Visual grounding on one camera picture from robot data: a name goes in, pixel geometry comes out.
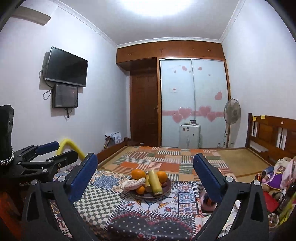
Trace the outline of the peeled pink pomelo segment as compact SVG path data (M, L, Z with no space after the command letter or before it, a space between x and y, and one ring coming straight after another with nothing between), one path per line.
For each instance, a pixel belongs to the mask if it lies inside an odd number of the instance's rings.
M131 180L126 180L124 181L120 188L123 191L131 191L131 190L136 190L137 188L139 188L140 186L144 185L145 183L145 178L140 178L138 180L135 179L131 179Z

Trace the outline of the large orange with sticker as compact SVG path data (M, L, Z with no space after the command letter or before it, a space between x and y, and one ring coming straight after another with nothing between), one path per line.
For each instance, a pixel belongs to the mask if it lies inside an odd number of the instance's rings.
M131 178L134 180L139 180L140 178L145 178L145 177L146 177L146 173L141 169L134 169L131 172Z

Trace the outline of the small mandarin orange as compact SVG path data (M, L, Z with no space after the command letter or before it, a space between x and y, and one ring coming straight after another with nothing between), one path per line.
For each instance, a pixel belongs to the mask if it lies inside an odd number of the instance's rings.
M135 192L138 194L138 195L143 195L145 193L145 187L144 186L140 186L138 187Z

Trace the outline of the medium orange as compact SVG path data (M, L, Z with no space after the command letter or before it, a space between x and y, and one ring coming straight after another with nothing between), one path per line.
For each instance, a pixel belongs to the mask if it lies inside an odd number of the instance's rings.
M165 183L168 180L168 175L165 171L158 171L157 176L160 183Z

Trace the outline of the pink round object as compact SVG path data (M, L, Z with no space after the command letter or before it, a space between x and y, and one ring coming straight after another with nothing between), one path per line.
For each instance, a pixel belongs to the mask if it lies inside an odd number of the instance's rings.
M202 211L206 213L212 213L217 206L217 203L209 197L205 189L201 192L200 202Z

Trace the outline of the clothes pile by door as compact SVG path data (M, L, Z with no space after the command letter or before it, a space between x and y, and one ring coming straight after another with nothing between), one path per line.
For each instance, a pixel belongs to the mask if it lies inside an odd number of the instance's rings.
M123 142L121 132L107 133L105 134L104 149L112 147L114 145L120 144Z

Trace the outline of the wooden headboard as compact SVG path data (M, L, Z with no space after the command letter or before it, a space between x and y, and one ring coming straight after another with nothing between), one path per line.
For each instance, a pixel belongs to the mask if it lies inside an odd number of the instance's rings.
M295 157L295 120L249 113L245 147L271 165Z

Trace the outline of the dark purple plate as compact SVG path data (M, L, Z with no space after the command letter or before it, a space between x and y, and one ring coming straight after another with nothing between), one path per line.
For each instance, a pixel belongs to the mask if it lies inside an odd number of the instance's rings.
M145 186L145 192L143 194L138 194L136 192L136 190L130 190L129 193L131 193L134 196L139 197L139 198L150 199L150 198L160 197L161 195L164 195L164 194L170 192L171 187L172 187L172 182L170 179L167 179L167 181L165 182L165 186L161 187L163 190L163 193L161 193L161 194L155 195L153 192L152 186L150 185L149 182L148 182L148 185Z

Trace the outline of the striped patchwork bed blanket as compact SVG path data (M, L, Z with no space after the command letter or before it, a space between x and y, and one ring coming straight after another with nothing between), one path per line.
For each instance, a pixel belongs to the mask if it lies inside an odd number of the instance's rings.
M165 171L172 181L199 181L193 167L196 154L203 154L224 176L235 177L221 155L216 150L209 149L128 146L107 161L102 168L126 175L130 175L134 169Z

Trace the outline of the sugarcane piece on plate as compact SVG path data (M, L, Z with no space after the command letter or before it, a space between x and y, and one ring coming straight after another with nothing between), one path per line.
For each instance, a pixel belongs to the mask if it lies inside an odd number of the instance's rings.
M148 175L149 175L149 182L152 187L152 191L154 195L157 196L157 195L163 194L161 183L159 182L156 171L151 170L148 172Z

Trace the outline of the small white cabinet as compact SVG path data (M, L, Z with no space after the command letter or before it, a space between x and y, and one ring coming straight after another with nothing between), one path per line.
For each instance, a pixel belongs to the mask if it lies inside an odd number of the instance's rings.
M198 149L200 147L201 125L196 120L180 125L179 148Z

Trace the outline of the white standing fan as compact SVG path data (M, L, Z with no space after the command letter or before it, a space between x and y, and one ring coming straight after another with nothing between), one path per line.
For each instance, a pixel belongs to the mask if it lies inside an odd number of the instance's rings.
M226 122L223 147L229 147L230 126L238 122L241 117L241 106L237 99L230 99L224 106L224 121Z

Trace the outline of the small black wall monitor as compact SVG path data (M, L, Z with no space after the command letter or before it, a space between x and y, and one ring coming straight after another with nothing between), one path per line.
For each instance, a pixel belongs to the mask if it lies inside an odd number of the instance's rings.
M51 94L52 108L77 108L78 88L70 85L55 84Z

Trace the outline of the wooden bed frame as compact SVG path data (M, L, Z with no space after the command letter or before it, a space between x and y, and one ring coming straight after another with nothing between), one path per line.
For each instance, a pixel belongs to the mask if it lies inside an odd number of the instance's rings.
M248 148L178 149L149 146L124 146L102 161L98 169L130 175L134 169L164 171L172 181L199 181L193 168L193 157L203 154L214 167L227 176L243 182L270 166Z

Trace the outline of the wall mounted black television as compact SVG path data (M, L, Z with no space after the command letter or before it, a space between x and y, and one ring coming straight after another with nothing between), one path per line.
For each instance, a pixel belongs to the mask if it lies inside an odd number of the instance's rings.
M46 81L85 87L87 69L88 60L52 46L44 78Z

